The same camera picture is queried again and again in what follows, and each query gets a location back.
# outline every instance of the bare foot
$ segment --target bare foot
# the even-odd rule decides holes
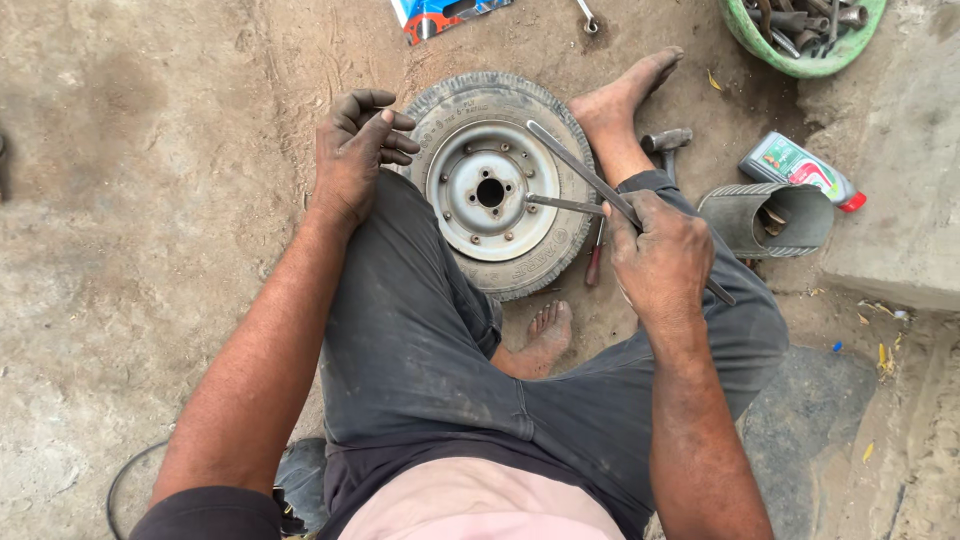
[[[626,126],[632,133],[636,108],[666,82],[683,57],[684,49],[667,47],[640,59],[616,81],[581,94],[566,106],[588,137],[590,132],[607,130],[611,124]]]
[[[501,344],[491,363],[517,379],[545,378],[570,346],[572,319],[570,304],[562,300],[553,301],[534,315],[527,328],[526,347],[511,353]]]
[[[677,62],[683,57],[684,49],[667,47],[640,59],[616,81],[566,104],[584,129],[610,185],[616,186],[635,173],[654,168],[636,141],[634,113],[677,69]]]

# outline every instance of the person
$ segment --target person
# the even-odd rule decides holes
[[[387,91],[340,98],[317,130],[312,204],[184,407],[132,538],[278,538],[324,510],[319,538],[641,538],[655,509],[671,539],[772,538],[733,418],[773,377],[786,326],[634,132],[683,56],[666,48],[568,104],[642,220],[638,233],[604,204],[640,324],[554,377],[570,306],[545,307],[507,350],[499,304],[417,189],[381,168],[411,162],[399,132],[414,121]],[[325,442],[285,451],[318,358]],[[291,508],[275,476],[312,499]]]

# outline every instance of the wheel hub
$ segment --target wheel hub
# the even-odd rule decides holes
[[[532,250],[557,210],[528,206],[533,191],[560,196],[549,151],[521,126],[483,120],[454,133],[427,173],[426,195],[441,232],[457,251],[478,260],[507,260]]]

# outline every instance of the blue plastic piece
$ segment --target blue plastic piece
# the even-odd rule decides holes
[[[502,8],[512,2],[513,0],[392,0],[396,18],[411,45],[416,45],[471,17]]]

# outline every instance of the green plastic tub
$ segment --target green plastic tub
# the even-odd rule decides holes
[[[779,47],[774,48],[773,45],[767,44],[763,40],[760,30],[754,26],[754,22],[747,15],[742,0],[719,0],[719,2],[720,11],[723,12],[727,27],[730,28],[733,36],[741,45],[746,47],[754,56],[798,79],[826,77],[840,71],[852,62],[860,54],[860,51],[867,46],[867,41],[870,41],[887,3],[886,0],[859,0],[857,4],[866,6],[867,12],[870,14],[867,26],[860,30],[850,29],[844,36],[838,38],[833,50],[824,59],[821,59],[820,55],[812,59],[810,50],[807,49],[798,60],[793,60]]]

